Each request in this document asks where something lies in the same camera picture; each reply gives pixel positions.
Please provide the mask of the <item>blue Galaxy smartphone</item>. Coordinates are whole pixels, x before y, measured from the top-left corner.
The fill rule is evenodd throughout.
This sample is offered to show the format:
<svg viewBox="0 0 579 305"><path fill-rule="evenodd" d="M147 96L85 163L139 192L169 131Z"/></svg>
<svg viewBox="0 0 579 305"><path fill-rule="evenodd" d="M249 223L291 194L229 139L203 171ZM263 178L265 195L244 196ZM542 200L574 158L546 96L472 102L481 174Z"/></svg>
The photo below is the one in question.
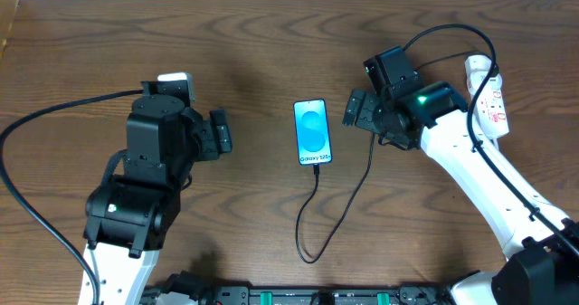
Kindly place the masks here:
<svg viewBox="0 0 579 305"><path fill-rule="evenodd" d="M296 101L293 113L299 163L302 166L331 163L326 102L323 99Z"/></svg>

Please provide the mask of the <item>white power strip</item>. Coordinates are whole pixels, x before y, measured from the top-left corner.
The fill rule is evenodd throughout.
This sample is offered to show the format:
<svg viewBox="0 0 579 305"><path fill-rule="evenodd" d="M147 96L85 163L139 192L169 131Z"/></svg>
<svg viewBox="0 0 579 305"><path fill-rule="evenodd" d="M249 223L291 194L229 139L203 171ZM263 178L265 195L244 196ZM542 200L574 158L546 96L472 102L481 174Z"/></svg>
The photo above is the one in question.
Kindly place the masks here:
<svg viewBox="0 0 579 305"><path fill-rule="evenodd" d="M504 105L502 76L491 77L477 99L474 116L489 139L497 139L509 133L507 113Z"/></svg>

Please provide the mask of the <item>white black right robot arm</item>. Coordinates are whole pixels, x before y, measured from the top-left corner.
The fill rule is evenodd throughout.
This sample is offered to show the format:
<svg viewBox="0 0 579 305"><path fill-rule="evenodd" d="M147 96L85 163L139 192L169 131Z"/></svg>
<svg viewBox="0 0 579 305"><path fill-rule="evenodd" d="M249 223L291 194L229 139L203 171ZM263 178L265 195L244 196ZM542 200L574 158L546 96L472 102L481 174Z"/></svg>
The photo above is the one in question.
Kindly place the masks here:
<svg viewBox="0 0 579 305"><path fill-rule="evenodd" d="M373 89L355 89L343 123L402 150L421 149L456 181L495 234L507 261L448 287L454 304L575 304L578 224L542 197L475 124L446 81L425 85L402 47L364 62Z"/></svg>

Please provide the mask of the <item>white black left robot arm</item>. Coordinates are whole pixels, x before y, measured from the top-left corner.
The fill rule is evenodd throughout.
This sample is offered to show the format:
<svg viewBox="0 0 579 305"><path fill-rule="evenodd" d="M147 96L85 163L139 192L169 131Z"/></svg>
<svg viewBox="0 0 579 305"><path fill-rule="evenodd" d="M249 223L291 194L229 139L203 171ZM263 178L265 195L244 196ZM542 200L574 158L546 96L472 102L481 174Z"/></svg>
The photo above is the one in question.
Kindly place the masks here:
<svg viewBox="0 0 579 305"><path fill-rule="evenodd" d="M194 110L188 76L145 81L132 103L127 147L109 159L86 204L83 253L96 279L84 277L81 304L137 304L166 233L180 212L192 166L233 149L224 110Z"/></svg>

